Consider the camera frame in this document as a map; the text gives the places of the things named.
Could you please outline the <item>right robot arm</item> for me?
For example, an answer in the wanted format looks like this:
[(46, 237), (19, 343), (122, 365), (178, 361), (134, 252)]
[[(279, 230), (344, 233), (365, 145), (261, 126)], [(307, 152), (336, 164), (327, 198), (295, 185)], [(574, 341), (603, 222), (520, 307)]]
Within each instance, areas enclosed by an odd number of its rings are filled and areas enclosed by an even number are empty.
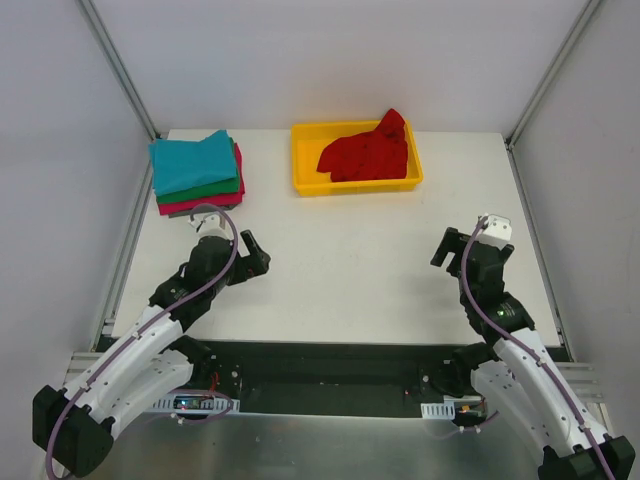
[(627, 479), (635, 449), (589, 412), (505, 289), (511, 232), (509, 221), (484, 216), (471, 234), (447, 228), (432, 257), (457, 280), (460, 304), (482, 338), (454, 353), (445, 389), (483, 397), (529, 446), (540, 479)]

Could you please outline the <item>red t shirt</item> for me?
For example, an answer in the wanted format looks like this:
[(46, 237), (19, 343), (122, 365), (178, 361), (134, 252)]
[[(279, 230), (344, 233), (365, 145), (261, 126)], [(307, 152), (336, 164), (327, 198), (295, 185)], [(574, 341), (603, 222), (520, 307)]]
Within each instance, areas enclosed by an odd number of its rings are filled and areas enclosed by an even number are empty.
[(316, 171), (328, 173), (332, 182), (404, 179), (408, 155), (405, 120), (389, 109), (373, 130), (340, 137), (325, 147)]

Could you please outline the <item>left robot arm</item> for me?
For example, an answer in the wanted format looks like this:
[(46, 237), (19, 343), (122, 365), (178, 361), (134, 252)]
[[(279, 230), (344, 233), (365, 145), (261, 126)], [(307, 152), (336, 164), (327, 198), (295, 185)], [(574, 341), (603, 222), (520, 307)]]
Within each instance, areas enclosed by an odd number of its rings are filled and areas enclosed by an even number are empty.
[(204, 387), (211, 354), (187, 331), (224, 288), (266, 274), (269, 263), (249, 230), (201, 237), (126, 334), (73, 381), (42, 387), (32, 403), (32, 438), (45, 453), (47, 477), (56, 478), (56, 465), (68, 477), (90, 474), (154, 401), (183, 385)]

